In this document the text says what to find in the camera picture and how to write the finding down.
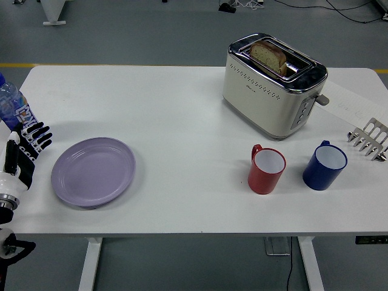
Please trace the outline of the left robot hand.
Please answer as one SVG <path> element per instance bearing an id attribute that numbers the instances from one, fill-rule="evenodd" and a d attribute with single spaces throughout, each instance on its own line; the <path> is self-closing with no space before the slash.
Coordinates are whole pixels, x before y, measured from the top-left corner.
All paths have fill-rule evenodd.
<path id="1" fill-rule="evenodd" d="M 52 143 L 51 137 L 50 127 L 43 122 L 16 125 L 1 153 L 1 194 L 18 197 L 30 188 L 35 162 Z"/>

